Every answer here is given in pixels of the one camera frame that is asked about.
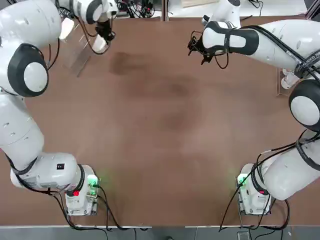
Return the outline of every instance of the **tabletop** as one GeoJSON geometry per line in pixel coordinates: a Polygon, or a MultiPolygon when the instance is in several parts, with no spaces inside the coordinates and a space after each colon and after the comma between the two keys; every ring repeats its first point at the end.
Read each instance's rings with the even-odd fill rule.
{"type": "MultiPolygon", "coordinates": [[[[115,20],[105,55],[92,56],[79,77],[59,58],[47,91],[26,100],[44,151],[92,166],[121,225],[219,225],[244,164],[295,141],[303,129],[288,97],[276,96],[275,67],[231,54],[221,70],[214,60],[201,65],[196,52],[188,56],[191,32],[202,29],[199,18],[115,20]]],[[[66,225],[54,199],[12,185],[9,163],[0,158],[0,225],[66,225]]],[[[319,191],[315,181],[288,199],[290,225],[320,224],[319,191]]],[[[276,203],[262,224],[282,225],[285,215],[276,203]]],[[[103,205],[98,216],[75,219],[105,220],[103,205]]],[[[256,225],[258,218],[242,222],[256,225]]],[[[235,200],[224,224],[240,224],[235,200]]]]}

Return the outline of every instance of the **black cable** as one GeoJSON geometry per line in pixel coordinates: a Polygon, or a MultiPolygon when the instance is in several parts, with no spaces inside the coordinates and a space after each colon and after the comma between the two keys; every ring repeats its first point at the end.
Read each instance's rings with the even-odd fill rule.
{"type": "Polygon", "coordinates": [[[273,199],[273,202],[272,202],[271,205],[270,205],[270,211],[271,211],[271,209],[273,208],[275,202],[276,202],[276,199],[274,198],[274,199],[273,199]]]}
{"type": "Polygon", "coordinates": [[[265,212],[266,212],[268,203],[269,203],[269,201],[270,201],[270,198],[271,198],[271,195],[269,194],[268,200],[266,201],[266,204],[265,204],[265,207],[264,207],[263,212],[262,212],[262,214],[261,214],[261,217],[260,217],[260,220],[259,220],[259,222],[258,222],[258,225],[257,225],[256,227],[254,227],[254,228],[249,228],[250,230],[256,230],[256,229],[258,229],[258,228],[260,227],[260,224],[261,224],[261,222],[262,222],[262,218],[264,217],[265,214],[267,214],[267,213],[265,213],[265,212]]]}
{"type": "Polygon", "coordinates": [[[258,239],[258,238],[260,238],[260,237],[262,237],[262,236],[266,236],[266,235],[273,234],[275,231],[276,231],[276,230],[273,230],[273,231],[271,231],[271,232],[268,232],[268,233],[265,233],[265,234],[258,235],[258,236],[256,236],[256,237],[254,238],[254,240],[256,240],[256,239],[258,239]]]}
{"type": "Polygon", "coordinates": [[[130,4],[127,4],[126,2],[121,2],[123,4],[127,5],[127,8],[129,9],[129,11],[131,11],[132,15],[136,15],[138,18],[152,18],[153,15],[155,14],[156,10],[154,7],[152,7],[151,9],[148,10],[147,6],[144,6],[142,8],[142,6],[140,5],[140,10],[137,9],[138,4],[134,3],[133,0],[130,1],[130,4]]]}
{"type": "Polygon", "coordinates": [[[107,232],[106,232],[103,228],[76,226],[76,225],[68,218],[68,215],[67,215],[65,209],[64,209],[63,206],[62,206],[63,203],[61,204],[61,203],[59,202],[58,198],[57,198],[55,195],[53,195],[52,197],[57,201],[57,203],[58,203],[58,205],[59,205],[59,207],[60,207],[60,209],[61,209],[61,211],[62,211],[62,213],[63,213],[64,219],[66,220],[66,222],[68,223],[68,225],[69,225],[72,229],[78,230],[78,231],[100,230],[100,231],[103,231],[103,232],[104,232],[104,234],[105,234],[105,236],[106,236],[106,239],[108,240],[108,234],[107,234],[107,232]]]}
{"type": "Polygon", "coordinates": [[[96,55],[103,55],[104,53],[106,53],[106,51],[108,51],[108,49],[110,48],[110,43],[109,43],[109,46],[108,46],[103,52],[97,52],[97,51],[95,51],[95,50],[92,48],[91,44],[90,44],[90,40],[89,40],[89,38],[88,38],[88,36],[87,36],[87,33],[86,33],[86,27],[84,26],[84,24],[82,23],[82,21],[81,21],[77,16],[75,16],[75,18],[78,20],[78,22],[79,22],[79,24],[80,24],[80,26],[81,26],[81,28],[82,28],[82,30],[83,30],[84,37],[85,37],[85,39],[86,39],[86,41],[87,41],[87,43],[88,43],[91,51],[92,51],[94,54],[96,54],[96,55]]]}
{"type": "Polygon", "coordinates": [[[280,151],[278,151],[278,152],[276,152],[276,153],[274,153],[274,154],[266,157],[264,160],[260,161],[254,168],[251,169],[251,171],[249,172],[249,174],[243,179],[242,183],[240,183],[239,186],[238,186],[238,187],[236,188],[236,190],[234,191],[234,194],[232,195],[232,197],[231,197],[231,199],[230,199],[230,201],[229,201],[229,203],[228,203],[228,205],[227,205],[227,207],[226,207],[226,209],[225,209],[225,212],[224,212],[222,221],[221,221],[221,223],[220,223],[220,227],[219,227],[219,231],[218,231],[218,232],[221,232],[223,229],[226,229],[226,227],[222,228],[222,225],[224,224],[224,221],[225,221],[227,212],[228,212],[228,210],[229,210],[229,207],[230,207],[230,205],[231,205],[231,202],[232,202],[232,200],[235,198],[235,196],[236,196],[237,192],[239,191],[240,187],[242,187],[243,183],[244,183],[244,182],[247,180],[247,178],[253,173],[253,171],[255,171],[256,168],[257,168],[258,166],[260,166],[261,164],[263,164],[266,160],[268,160],[268,159],[270,159],[270,158],[272,158],[272,157],[274,157],[274,156],[276,156],[276,155],[278,155],[278,154],[284,153],[284,152],[286,152],[286,151],[288,151],[288,150],[290,150],[290,149],[293,149],[294,147],[295,147],[295,146],[290,146],[290,147],[288,147],[288,148],[285,148],[285,149],[283,149],[283,150],[280,150],[280,151]]]}
{"type": "Polygon", "coordinates": [[[252,240],[252,236],[251,236],[251,230],[250,230],[250,228],[249,228],[249,236],[250,236],[250,240],[252,240]]]}
{"type": "Polygon", "coordinates": [[[262,8],[264,7],[264,2],[259,0],[249,0],[249,3],[251,3],[252,6],[254,6],[256,9],[260,8],[260,4],[261,4],[260,15],[259,15],[259,17],[261,17],[261,11],[262,11],[262,8]]]}
{"type": "Polygon", "coordinates": [[[59,193],[59,196],[60,196],[60,200],[61,200],[61,205],[62,205],[63,209],[65,209],[64,201],[62,200],[62,196],[61,196],[61,194],[60,194],[60,193],[59,193]]]}
{"type": "MultiPolygon", "coordinates": [[[[294,51],[291,47],[286,45],[279,38],[277,38],[271,32],[269,32],[268,30],[264,29],[261,26],[250,25],[250,26],[243,26],[240,29],[253,29],[253,30],[256,30],[257,32],[263,34],[264,36],[269,38],[271,41],[273,41],[273,43],[275,43],[279,48],[281,48],[286,54],[288,54],[291,58],[293,58],[299,64],[305,60],[299,53],[294,51]]],[[[317,72],[318,74],[320,74],[319,69],[317,67],[315,67],[314,65],[311,66],[310,68],[313,69],[314,72],[317,72]]],[[[320,83],[320,79],[314,74],[314,72],[311,69],[307,70],[308,73],[311,76],[313,76],[314,79],[316,79],[320,83]]]]}
{"type": "Polygon", "coordinates": [[[228,53],[226,53],[226,64],[225,64],[225,66],[221,66],[221,65],[219,64],[216,55],[214,55],[214,59],[215,59],[215,61],[216,61],[216,64],[217,64],[217,65],[219,66],[219,68],[221,68],[221,69],[226,69],[226,68],[228,67],[228,65],[229,65],[229,54],[228,54],[228,53]]]}
{"type": "Polygon", "coordinates": [[[105,190],[104,190],[101,186],[99,186],[99,189],[101,189],[101,191],[102,191],[102,193],[103,193],[103,195],[104,195],[105,207],[109,210],[110,215],[111,215],[111,217],[112,217],[112,220],[114,221],[114,224],[116,225],[116,227],[117,227],[119,230],[122,230],[122,231],[126,231],[126,230],[130,229],[130,228],[122,227],[122,226],[120,226],[120,225],[118,224],[118,221],[116,220],[113,212],[111,211],[111,209],[110,209],[110,207],[109,207],[108,200],[107,200],[107,195],[106,195],[105,190]]]}
{"type": "Polygon", "coordinates": [[[194,30],[194,31],[191,32],[191,35],[190,35],[190,43],[191,43],[192,47],[193,47],[198,53],[200,53],[201,55],[206,56],[206,57],[210,57],[210,56],[222,56],[222,55],[225,55],[225,54],[226,54],[225,52],[222,52],[222,53],[218,53],[218,54],[211,55],[211,54],[209,54],[209,53],[206,53],[206,52],[201,51],[199,48],[196,47],[196,44],[193,43],[193,37],[194,37],[193,35],[194,35],[194,33],[202,34],[203,32],[194,30]]]}
{"type": "Polygon", "coordinates": [[[104,200],[103,197],[101,197],[101,196],[99,196],[99,195],[98,195],[98,197],[104,202],[105,208],[106,208],[106,223],[105,223],[105,229],[106,229],[108,232],[112,232],[113,229],[112,229],[111,227],[109,227],[109,225],[108,225],[108,221],[109,221],[109,206],[108,206],[106,200],[104,200]]]}
{"type": "Polygon", "coordinates": [[[269,229],[269,230],[283,230],[288,226],[289,220],[290,220],[290,204],[288,202],[287,199],[284,200],[285,204],[286,204],[286,209],[287,209],[287,215],[286,215],[286,220],[284,222],[284,224],[280,227],[277,226],[262,226],[264,229],[269,229]]]}
{"type": "Polygon", "coordinates": [[[48,62],[47,62],[47,64],[46,64],[47,68],[48,68],[49,65],[50,65],[50,61],[51,61],[51,44],[49,44],[49,60],[48,60],[48,62]]]}
{"type": "Polygon", "coordinates": [[[90,37],[92,37],[92,38],[94,38],[94,37],[96,37],[98,34],[90,34],[89,32],[88,32],[88,29],[86,28],[86,25],[84,25],[84,30],[85,30],[85,33],[86,34],[88,34],[90,37]]]}
{"type": "Polygon", "coordinates": [[[56,54],[55,54],[55,57],[54,57],[54,59],[53,59],[52,64],[48,67],[48,70],[50,70],[50,69],[53,67],[53,65],[56,63],[57,58],[58,58],[58,56],[59,56],[59,52],[60,52],[60,40],[59,40],[59,38],[58,38],[58,46],[57,46],[57,49],[56,49],[56,54]]]}
{"type": "Polygon", "coordinates": [[[253,15],[246,16],[246,17],[244,17],[244,18],[241,18],[240,21],[243,21],[243,20],[246,20],[246,19],[249,19],[249,18],[252,18],[252,17],[253,17],[253,15]]]}
{"type": "MultiPolygon", "coordinates": [[[[294,146],[295,144],[296,144],[295,142],[292,142],[292,143],[287,144],[287,145],[285,145],[285,146],[280,146],[280,147],[277,147],[277,148],[272,148],[272,149],[270,149],[270,150],[264,151],[264,152],[262,152],[262,153],[260,153],[260,154],[258,155],[258,157],[256,158],[255,164],[256,164],[256,165],[258,164],[259,158],[262,156],[262,154],[266,154],[266,153],[278,151],[278,150],[281,150],[281,149],[285,149],[285,148],[294,146]]],[[[260,165],[260,168],[258,168],[258,171],[257,171],[257,172],[258,172],[258,176],[260,177],[261,182],[263,183],[263,182],[264,182],[264,179],[263,179],[262,174],[261,174],[261,167],[262,167],[262,165],[260,165]]]]}

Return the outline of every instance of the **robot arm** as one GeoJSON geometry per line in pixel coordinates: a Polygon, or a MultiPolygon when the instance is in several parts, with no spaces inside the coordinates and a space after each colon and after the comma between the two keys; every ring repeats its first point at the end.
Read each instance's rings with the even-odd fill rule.
{"type": "MultiPolygon", "coordinates": [[[[92,49],[96,52],[103,52],[107,45],[115,38],[112,31],[111,21],[118,13],[119,9],[115,0],[51,0],[55,5],[63,10],[67,10],[66,17],[83,20],[85,24],[96,24],[96,39],[92,49]]],[[[65,39],[72,31],[74,22],[66,18],[62,22],[62,35],[60,39],[65,39]]]]}
{"type": "MultiPolygon", "coordinates": [[[[101,4],[84,11],[96,0],[71,2],[87,23],[88,13],[97,20],[102,15],[101,4]]],[[[60,14],[50,0],[26,0],[0,11],[0,148],[15,186],[64,191],[69,215],[91,215],[97,207],[93,169],[77,164],[71,154],[43,152],[44,136],[25,104],[26,97],[40,96],[48,87],[48,68],[39,49],[55,42],[60,32],[60,14]]]]}
{"type": "MultiPolygon", "coordinates": [[[[209,18],[204,16],[204,31],[199,40],[192,37],[189,54],[201,52],[204,62],[220,54],[237,53],[278,68],[294,70],[305,80],[289,97],[293,117],[307,129],[320,131],[320,24],[315,21],[288,19],[261,26],[240,27],[239,0],[221,0],[209,18]],[[264,34],[267,30],[287,50],[264,34]]],[[[260,167],[246,164],[238,181],[247,178],[240,187],[241,207],[247,215],[266,214],[270,209],[270,195],[285,200],[320,177],[320,141],[318,138],[275,155],[260,167]]]]}

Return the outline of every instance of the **metal frame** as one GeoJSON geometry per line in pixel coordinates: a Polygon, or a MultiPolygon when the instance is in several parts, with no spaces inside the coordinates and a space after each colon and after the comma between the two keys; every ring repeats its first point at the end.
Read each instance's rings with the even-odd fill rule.
{"type": "Polygon", "coordinates": [[[320,9],[320,0],[314,0],[312,5],[309,7],[309,9],[305,13],[305,18],[306,19],[311,19],[314,17],[314,14],[316,11],[320,9]]]}
{"type": "Polygon", "coordinates": [[[162,0],[162,7],[161,7],[161,21],[162,22],[168,22],[169,16],[168,16],[168,0],[162,0]]]}

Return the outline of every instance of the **green status light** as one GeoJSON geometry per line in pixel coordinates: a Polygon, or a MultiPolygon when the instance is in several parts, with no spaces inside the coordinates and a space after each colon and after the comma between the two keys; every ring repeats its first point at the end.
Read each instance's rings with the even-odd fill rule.
{"type": "Polygon", "coordinates": [[[89,186],[93,186],[93,185],[98,184],[97,176],[94,174],[88,175],[88,184],[89,184],[89,186]]]}
{"type": "Polygon", "coordinates": [[[246,181],[245,178],[248,176],[248,174],[244,174],[244,173],[241,173],[239,176],[238,176],[238,183],[239,185],[242,184],[242,186],[245,186],[246,185],[246,181]]]}

